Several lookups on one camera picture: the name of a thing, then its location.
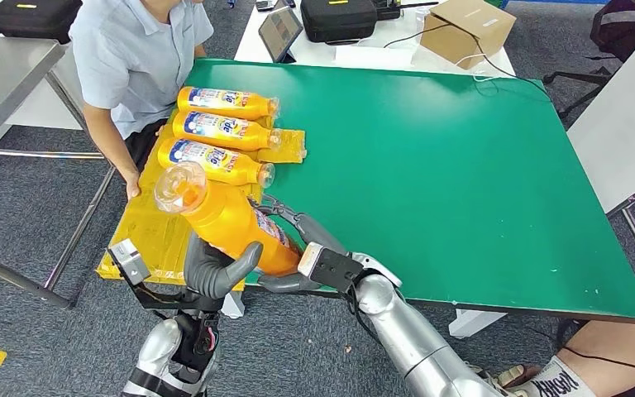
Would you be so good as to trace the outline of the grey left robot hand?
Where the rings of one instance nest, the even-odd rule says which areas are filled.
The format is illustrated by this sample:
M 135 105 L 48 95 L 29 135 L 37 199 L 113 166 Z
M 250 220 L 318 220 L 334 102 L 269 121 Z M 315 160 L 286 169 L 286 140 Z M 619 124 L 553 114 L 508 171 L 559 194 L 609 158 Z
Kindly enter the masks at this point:
M 252 242 L 233 260 L 191 232 L 184 260 L 184 282 L 187 289 L 201 296 L 200 310 L 220 312 L 225 296 L 258 266 L 262 251 L 260 242 Z

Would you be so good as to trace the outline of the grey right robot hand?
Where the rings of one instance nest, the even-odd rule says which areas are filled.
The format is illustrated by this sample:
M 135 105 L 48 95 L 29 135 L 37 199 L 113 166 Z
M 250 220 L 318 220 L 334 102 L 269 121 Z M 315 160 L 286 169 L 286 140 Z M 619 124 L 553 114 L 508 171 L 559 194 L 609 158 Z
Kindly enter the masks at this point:
M 315 218 L 304 212 L 297 212 L 276 197 L 263 193 L 262 204 L 256 206 L 265 215 L 277 215 L 287 221 L 304 242 L 316 242 L 332 251 L 346 254 L 347 249 Z M 315 290 L 319 283 L 307 276 L 294 273 L 286 276 L 260 275 L 257 284 L 271 293 L 287 294 L 304 290 Z

